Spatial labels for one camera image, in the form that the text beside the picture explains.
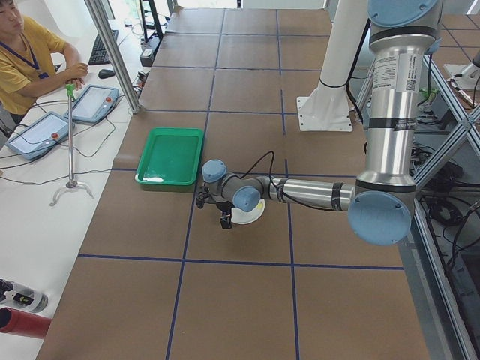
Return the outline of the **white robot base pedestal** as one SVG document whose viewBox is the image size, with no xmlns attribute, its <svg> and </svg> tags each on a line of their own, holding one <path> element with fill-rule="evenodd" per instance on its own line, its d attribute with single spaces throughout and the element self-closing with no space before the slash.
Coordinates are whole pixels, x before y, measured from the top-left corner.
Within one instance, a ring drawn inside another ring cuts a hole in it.
<svg viewBox="0 0 480 360">
<path fill-rule="evenodd" d="M 301 131 L 353 130 L 347 83 L 367 23 L 367 0 L 338 2 L 318 85 L 309 96 L 297 98 Z"/>
</svg>

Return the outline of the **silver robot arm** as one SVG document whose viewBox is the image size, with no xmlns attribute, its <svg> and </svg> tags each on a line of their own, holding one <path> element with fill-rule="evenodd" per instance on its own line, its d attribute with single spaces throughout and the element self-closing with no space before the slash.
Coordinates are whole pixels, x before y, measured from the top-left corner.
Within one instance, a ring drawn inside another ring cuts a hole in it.
<svg viewBox="0 0 480 360">
<path fill-rule="evenodd" d="M 345 211 L 360 238 L 374 245 L 404 239 L 414 215 L 410 175 L 423 58 L 440 43 L 441 1 L 340 1 L 317 87 L 297 100 L 302 131 L 345 131 L 349 81 L 363 44 L 374 54 L 366 163 L 355 184 L 270 175 L 248 178 L 220 160 L 202 167 L 198 207 L 213 204 L 230 228 L 232 210 L 253 211 L 261 200 Z"/>
</svg>

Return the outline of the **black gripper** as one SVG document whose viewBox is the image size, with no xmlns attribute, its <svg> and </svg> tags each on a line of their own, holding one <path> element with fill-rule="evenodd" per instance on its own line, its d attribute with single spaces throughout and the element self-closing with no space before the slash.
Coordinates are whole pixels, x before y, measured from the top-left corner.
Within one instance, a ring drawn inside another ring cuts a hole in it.
<svg viewBox="0 0 480 360">
<path fill-rule="evenodd" d="M 221 212 L 220 216 L 220 225 L 222 229 L 232 229 L 232 209 L 233 204 L 222 198 L 221 196 L 216 196 L 209 191 L 207 185 L 203 184 L 199 187 L 199 190 L 196 193 L 195 199 L 196 207 L 202 209 L 205 204 L 215 205 L 218 210 Z"/>
</svg>

